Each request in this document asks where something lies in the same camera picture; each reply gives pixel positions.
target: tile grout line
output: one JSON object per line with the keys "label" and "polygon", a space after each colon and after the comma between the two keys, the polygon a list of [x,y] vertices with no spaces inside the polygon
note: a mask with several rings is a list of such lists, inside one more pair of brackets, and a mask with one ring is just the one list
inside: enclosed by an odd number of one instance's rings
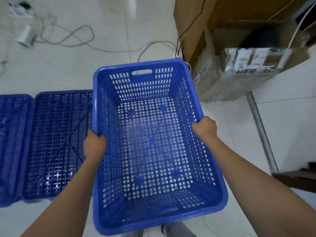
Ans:
{"label": "tile grout line", "polygon": [[129,39],[128,39],[128,28],[127,28],[126,10],[125,10],[124,12],[125,12],[125,24],[126,24],[126,33],[127,33],[127,43],[128,43],[128,54],[130,55],[130,63],[132,63],[132,60],[131,60],[131,52],[130,52],[130,41],[129,41]]}
{"label": "tile grout line", "polygon": [[236,149],[236,145],[235,145],[233,133],[232,133],[232,130],[230,129],[229,121],[228,121],[228,118],[227,118],[227,112],[226,112],[225,104],[222,103],[222,105],[223,105],[223,107],[224,107],[224,114],[225,114],[226,122],[227,122],[227,124],[228,124],[228,128],[229,128],[229,131],[230,131],[230,135],[231,135],[232,140],[233,140],[233,144],[234,144],[234,147],[235,147],[235,152],[237,153],[237,149]]}
{"label": "tile grout line", "polygon": [[300,97],[300,98],[293,98],[293,99],[273,100],[273,101],[259,102],[259,103],[256,103],[256,104],[272,103],[272,102],[287,101],[287,100],[308,99],[308,98],[315,98],[315,97],[316,96],[307,96],[307,97]]}
{"label": "tile grout line", "polygon": [[279,168],[277,166],[276,160],[273,155],[273,151],[271,149],[271,145],[267,136],[267,133],[265,132],[264,125],[262,122],[262,119],[260,117],[260,113],[257,107],[257,104],[255,102],[255,99],[253,97],[252,92],[249,92],[247,95],[248,104],[250,107],[250,110],[252,112],[253,119],[255,121],[257,131],[261,140],[261,144],[265,153],[265,156],[267,158],[269,168],[271,173],[279,173]]}

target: blue plastic crate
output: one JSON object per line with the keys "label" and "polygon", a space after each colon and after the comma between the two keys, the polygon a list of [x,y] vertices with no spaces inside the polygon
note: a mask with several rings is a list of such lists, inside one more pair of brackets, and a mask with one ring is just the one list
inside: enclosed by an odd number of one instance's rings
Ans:
{"label": "blue plastic crate", "polygon": [[33,111],[29,95],[0,96],[0,207],[21,196]]}
{"label": "blue plastic crate", "polygon": [[93,130],[105,134],[108,143],[93,189],[93,220],[101,234],[172,223],[225,207],[222,173],[191,129],[202,117],[181,60],[95,72]]}
{"label": "blue plastic crate", "polygon": [[85,159],[83,141],[92,127],[92,90],[42,92],[36,97],[23,198],[56,197]]}

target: leg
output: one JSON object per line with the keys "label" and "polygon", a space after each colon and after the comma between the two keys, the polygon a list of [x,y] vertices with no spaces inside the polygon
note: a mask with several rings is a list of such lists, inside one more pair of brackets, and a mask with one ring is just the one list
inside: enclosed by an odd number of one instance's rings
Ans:
{"label": "leg", "polygon": [[140,230],[121,234],[121,237],[143,237],[143,233],[144,233],[144,230],[140,229]]}
{"label": "leg", "polygon": [[196,237],[182,222],[167,224],[163,227],[164,235],[167,237]]}

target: upside-down blue crate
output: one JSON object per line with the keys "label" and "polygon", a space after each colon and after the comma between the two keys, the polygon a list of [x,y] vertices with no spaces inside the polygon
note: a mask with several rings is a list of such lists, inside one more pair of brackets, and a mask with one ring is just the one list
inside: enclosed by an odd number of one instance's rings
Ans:
{"label": "upside-down blue crate", "polygon": [[93,189],[103,235],[222,210],[228,194],[214,158],[193,134],[203,112],[182,60],[102,67],[93,77],[93,130],[108,149]]}

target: metal strip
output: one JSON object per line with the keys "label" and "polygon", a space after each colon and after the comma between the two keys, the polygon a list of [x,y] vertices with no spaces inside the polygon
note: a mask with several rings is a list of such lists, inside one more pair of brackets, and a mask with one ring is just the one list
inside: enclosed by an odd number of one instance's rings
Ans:
{"label": "metal strip", "polygon": [[253,118],[257,126],[258,134],[262,143],[263,150],[265,152],[265,156],[267,157],[270,171],[272,174],[279,173],[279,168],[275,161],[275,158],[274,158],[274,155],[273,155],[273,152],[272,152],[272,149],[267,137],[267,133],[265,132],[265,129],[264,129],[264,126],[259,114],[259,110],[257,108],[257,104],[255,102],[252,92],[249,92],[247,94],[247,100],[248,100],[250,110],[252,112]]}

